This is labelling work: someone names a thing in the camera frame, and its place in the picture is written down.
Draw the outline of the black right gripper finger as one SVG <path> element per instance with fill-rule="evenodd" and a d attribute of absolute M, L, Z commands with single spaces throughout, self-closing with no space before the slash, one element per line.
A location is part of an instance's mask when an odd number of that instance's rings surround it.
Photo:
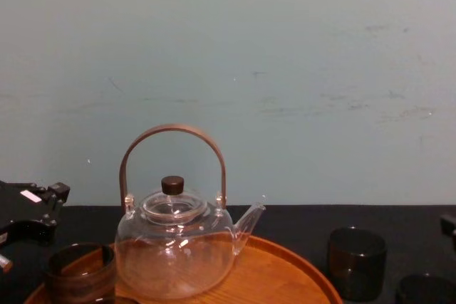
<path fill-rule="evenodd" d="M 451 238 L 452 245 L 455 247 L 456 244 L 456 219 L 455 216 L 449 214 L 443 214 L 440 216 L 440 229 L 443 235 Z"/>

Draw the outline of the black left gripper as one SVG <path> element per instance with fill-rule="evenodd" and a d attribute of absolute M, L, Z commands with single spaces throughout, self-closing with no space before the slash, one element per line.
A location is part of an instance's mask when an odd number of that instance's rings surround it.
<path fill-rule="evenodd" d="M 1 246 L 19 241 L 51 244 L 70 190 L 62 182 L 40 188 L 35 183 L 1 181 Z"/>

